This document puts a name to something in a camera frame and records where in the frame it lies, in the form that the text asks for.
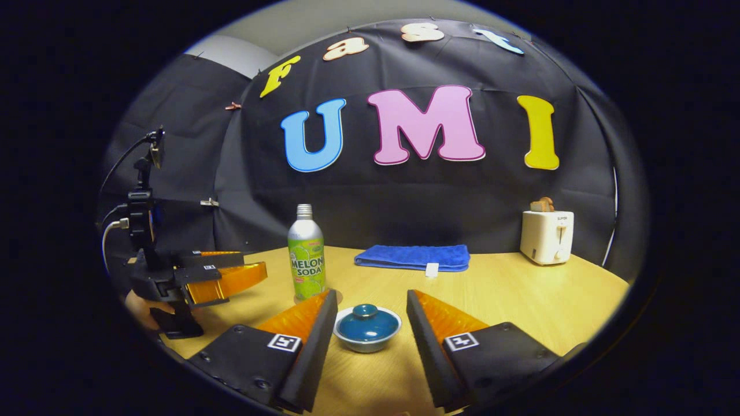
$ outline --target white bowl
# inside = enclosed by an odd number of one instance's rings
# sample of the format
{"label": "white bowl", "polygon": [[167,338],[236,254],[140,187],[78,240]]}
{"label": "white bowl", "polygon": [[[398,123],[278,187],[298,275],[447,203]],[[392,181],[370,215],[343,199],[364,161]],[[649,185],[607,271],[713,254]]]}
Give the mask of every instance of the white bowl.
{"label": "white bowl", "polygon": [[341,339],[342,342],[344,342],[344,345],[346,345],[348,348],[357,351],[357,352],[376,352],[380,351],[381,349],[385,348],[386,345],[388,345],[388,342],[391,340],[391,338],[394,337],[400,330],[401,330],[401,317],[396,314],[396,312],[391,311],[390,309],[381,308],[380,306],[376,306],[377,310],[387,312],[389,313],[393,318],[396,318],[396,321],[398,321],[398,327],[395,331],[393,331],[392,334],[390,334],[387,337],[378,339],[378,340],[372,340],[372,341],[357,341],[357,340],[351,340],[347,337],[343,337],[339,333],[339,322],[344,319],[347,315],[350,315],[352,313],[352,308],[342,309],[339,312],[337,312],[337,319],[334,321],[334,335],[337,336],[337,338]]}

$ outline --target white toaster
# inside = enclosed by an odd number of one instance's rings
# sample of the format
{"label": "white toaster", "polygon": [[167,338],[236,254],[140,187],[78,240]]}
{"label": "white toaster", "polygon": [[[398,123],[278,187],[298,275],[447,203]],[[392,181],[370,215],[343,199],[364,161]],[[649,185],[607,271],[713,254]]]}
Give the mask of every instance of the white toaster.
{"label": "white toaster", "polygon": [[537,264],[568,261],[573,245],[574,214],[569,211],[522,213],[519,250]]}

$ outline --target ceiling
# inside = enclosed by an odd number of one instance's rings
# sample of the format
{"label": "ceiling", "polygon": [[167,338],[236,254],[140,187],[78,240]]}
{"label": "ceiling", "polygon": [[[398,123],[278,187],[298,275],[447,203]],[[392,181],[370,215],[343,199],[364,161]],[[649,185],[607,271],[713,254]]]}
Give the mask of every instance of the ceiling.
{"label": "ceiling", "polygon": [[429,16],[530,37],[487,10],[455,0],[287,0],[238,19],[213,34],[243,39],[282,56],[301,45],[343,32],[348,26]]}

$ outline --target blue letter u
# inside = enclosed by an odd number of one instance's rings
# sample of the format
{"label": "blue letter u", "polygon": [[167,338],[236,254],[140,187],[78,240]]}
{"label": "blue letter u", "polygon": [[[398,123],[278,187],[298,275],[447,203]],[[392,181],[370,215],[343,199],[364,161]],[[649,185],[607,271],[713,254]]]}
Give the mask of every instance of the blue letter u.
{"label": "blue letter u", "polygon": [[285,130],[285,156],[288,164],[298,172],[316,172],[333,164],[342,152],[342,117],[340,110],[347,104],[343,98],[327,101],[316,107],[324,119],[325,143],[323,149],[311,153],[306,150],[306,132],[303,122],[308,111],[299,111],[283,119],[280,127]]}

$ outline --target melon soda bottle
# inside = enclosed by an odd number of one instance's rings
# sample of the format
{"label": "melon soda bottle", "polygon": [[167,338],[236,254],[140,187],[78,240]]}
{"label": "melon soda bottle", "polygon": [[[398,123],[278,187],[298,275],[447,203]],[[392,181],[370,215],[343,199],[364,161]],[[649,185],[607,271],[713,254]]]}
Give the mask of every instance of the melon soda bottle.
{"label": "melon soda bottle", "polygon": [[290,270],[295,297],[304,301],[326,289],[323,234],[313,220],[311,204],[298,204],[297,219],[288,230]]}

